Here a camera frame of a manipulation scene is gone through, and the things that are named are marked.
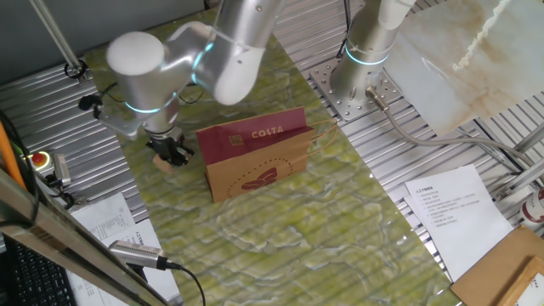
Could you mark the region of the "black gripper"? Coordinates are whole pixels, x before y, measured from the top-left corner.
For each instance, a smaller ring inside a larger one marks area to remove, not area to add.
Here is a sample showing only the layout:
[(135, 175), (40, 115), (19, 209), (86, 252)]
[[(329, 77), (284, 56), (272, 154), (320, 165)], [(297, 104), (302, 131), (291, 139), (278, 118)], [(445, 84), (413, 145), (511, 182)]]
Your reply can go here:
[(172, 127), (165, 133), (149, 132), (150, 140), (146, 144), (163, 160), (173, 167), (182, 167), (194, 156), (195, 152), (183, 146), (184, 135), (180, 127)]

